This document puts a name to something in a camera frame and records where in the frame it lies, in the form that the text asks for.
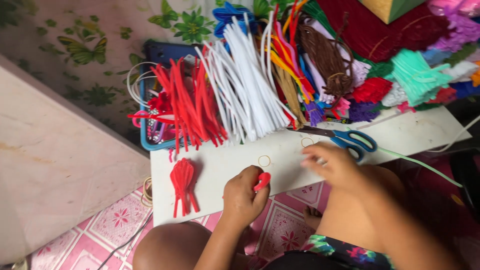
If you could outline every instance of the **hand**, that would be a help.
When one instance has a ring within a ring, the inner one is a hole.
[[[369,178],[362,173],[346,149],[318,142],[305,147],[302,153],[307,157],[301,162],[301,166],[324,177],[334,187],[356,192],[369,182]]]
[[[225,185],[222,219],[232,228],[243,231],[265,208],[270,195],[270,184],[257,193],[253,191],[261,173],[262,169],[252,165]]]

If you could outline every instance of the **person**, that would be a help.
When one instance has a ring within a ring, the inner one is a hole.
[[[322,216],[305,208],[305,222],[316,231],[300,250],[269,263],[245,255],[242,234],[270,195],[269,185],[253,192],[262,169],[250,166],[225,185],[213,233],[194,222],[157,226],[138,245],[133,270],[464,269],[403,209],[403,186],[393,172],[358,166],[346,150],[328,143],[303,154],[302,167],[324,177],[332,190]]]

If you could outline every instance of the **pink tiled floor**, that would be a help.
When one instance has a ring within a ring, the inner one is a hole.
[[[313,233],[303,222],[305,205],[326,207],[330,186],[317,183],[270,197],[265,210],[252,223],[247,254],[272,258],[298,248]],[[141,189],[78,224],[32,254],[32,270],[97,270],[117,246],[126,242],[144,223],[151,209],[140,204]],[[213,230],[222,212],[193,220]],[[152,220],[130,244],[116,252],[103,270],[131,270],[133,253],[153,227]]]

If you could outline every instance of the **table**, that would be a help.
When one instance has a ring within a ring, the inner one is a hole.
[[[445,107],[403,114],[392,108],[382,111],[372,123],[360,122],[348,126],[352,130],[368,134],[378,146],[405,156],[446,145],[463,128]],[[320,123],[317,127],[345,130],[346,125],[326,122]],[[465,132],[458,140],[470,137],[471,135]],[[176,219],[173,218],[175,194],[169,177],[174,164],[168,161],[168,151],[150,152],[154,226],[184,222],[223,210],[222,195],[225,183],[245,167],[259,165],[259,160],[261,165],[268,164],[268,158],[261,156],[268,156],[271,161],[269,166],[263,168],[272,175],[271,195],[322,181],[318,175],[300,167],[300,161],[303,159],[300,153],[303,138],[312,139],[304,139],[305,146],[312,141],[330,141],[325,136],[283,130],[244,145],[215,148],[208,142],[202,145],[199,151],[189,148],[190,151],[185,152],[185,148],[182,148],[177,160],[189,158],[201,168],[195,186],[200,212],[192,212],[182,217],[179,211],[180,217]],[[395,159],[397,157],[376,151],[366,153],[362,164],[380,164]]]

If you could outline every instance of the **floral wallpaper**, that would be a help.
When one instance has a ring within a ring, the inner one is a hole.
[[[234,0],[266,18],[293,0]],[[122,136],[139,142],[127,114],[139,105],[126,74],[147,40],[214,40],[224,0],[0,0],[0,53]],[[139,76],[132,72],[130,81]]]

